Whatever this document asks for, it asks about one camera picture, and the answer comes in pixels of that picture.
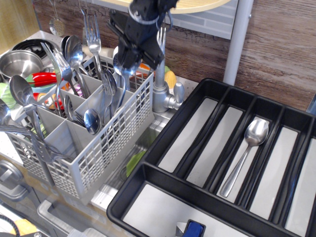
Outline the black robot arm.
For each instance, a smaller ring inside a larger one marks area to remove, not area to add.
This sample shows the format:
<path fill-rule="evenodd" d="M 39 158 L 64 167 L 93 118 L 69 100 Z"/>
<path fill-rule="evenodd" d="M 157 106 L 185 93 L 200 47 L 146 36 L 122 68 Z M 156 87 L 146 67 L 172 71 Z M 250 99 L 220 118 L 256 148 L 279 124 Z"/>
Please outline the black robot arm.
<path fill-rule="evenodd" d="M 176 4 L 176 0 L 134 0 L 127 14 L 110 11 L 108 26 L 118 36 L 120 74 L 133 74 L 143 61 L 155 70 L 163 61 L 158 30 Z"/>

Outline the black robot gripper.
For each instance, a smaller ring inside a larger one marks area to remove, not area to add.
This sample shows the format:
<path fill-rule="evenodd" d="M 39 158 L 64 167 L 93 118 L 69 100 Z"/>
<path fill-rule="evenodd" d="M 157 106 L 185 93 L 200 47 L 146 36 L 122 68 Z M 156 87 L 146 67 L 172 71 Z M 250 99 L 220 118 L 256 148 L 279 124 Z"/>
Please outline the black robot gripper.
<path fill-rule="evenodd" d="M 142 61 L 154 70 L 160 65 L 164 54 L 157 42 L 157 23 L 141 24 L 112 9 L 108 26 L 119 39 L 116 54 L 118 74 L 134 74 Z"/>

